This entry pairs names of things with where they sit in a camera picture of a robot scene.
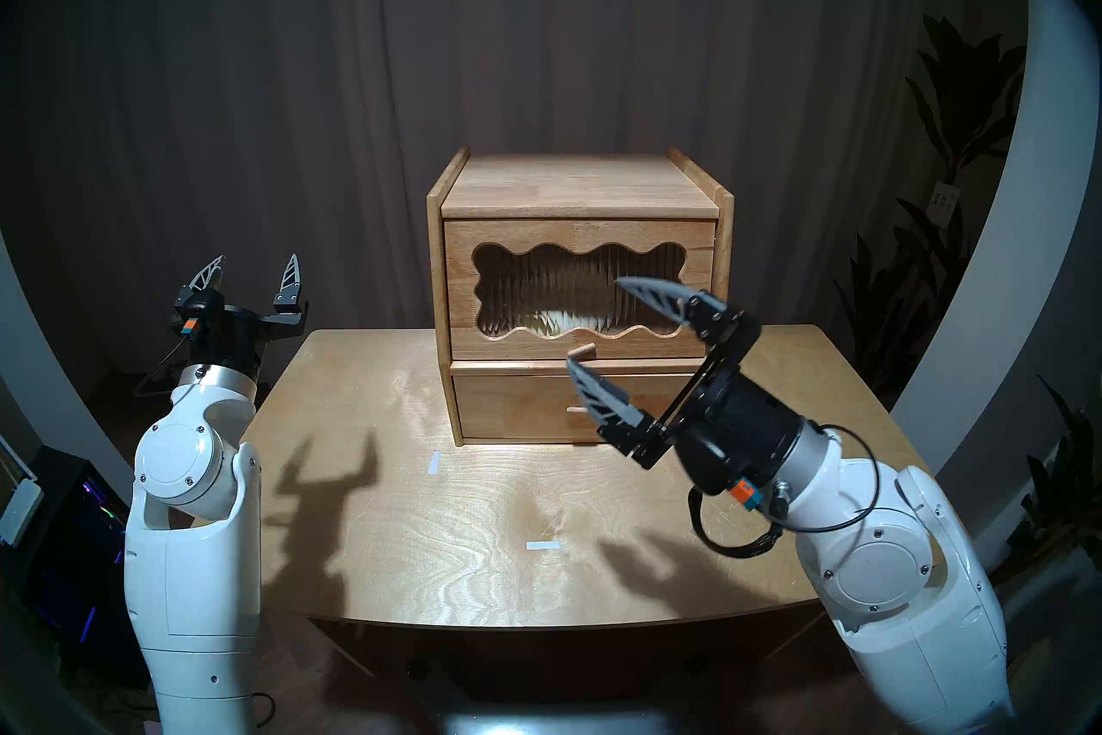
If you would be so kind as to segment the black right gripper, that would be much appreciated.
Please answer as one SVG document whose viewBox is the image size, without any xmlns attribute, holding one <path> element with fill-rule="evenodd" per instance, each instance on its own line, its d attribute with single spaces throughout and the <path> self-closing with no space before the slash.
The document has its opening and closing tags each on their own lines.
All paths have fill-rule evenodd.
<svg viewBox="0 0 1102 735">
<path fill-rule="evenodd" d="M 699 369 L 656 419 L 629 394 L 574 359 L 568 372 L 604 443 L 650 471 L 668 448 L 691 484 L 710 497 L 741 480 L 759 488 L 778 473 L 803 426 L 789 406 L 742 372 L 761 336 L 760 321 L 705 290 L 641 275 L 616 285 L 677 325 L 690 328 L 707 352 Z"/>
</svg>

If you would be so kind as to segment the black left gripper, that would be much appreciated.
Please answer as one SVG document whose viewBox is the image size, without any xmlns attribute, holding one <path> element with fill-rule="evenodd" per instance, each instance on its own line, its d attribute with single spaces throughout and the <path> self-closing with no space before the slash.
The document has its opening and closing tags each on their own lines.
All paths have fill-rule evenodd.
<svg viewBox="0 0 1102 735">
<path fill-rule="evenodd" d="M 261 315 L 225 303 L 187 303 L 201 291 L 222 291 L 224 255 L 218 255 L 181 287 L 175 300 L 175 333 L 184 343 L 186 361 L 179 385 L 199 381 L 214 368 L 240 372 L 256 382 L 264 352 L 272 341 L 304 335 L 309 301 L 302 295 L 301 269 L 296 253 L 290 255 L 281 275 L 273 313 Z"/>
</svg>

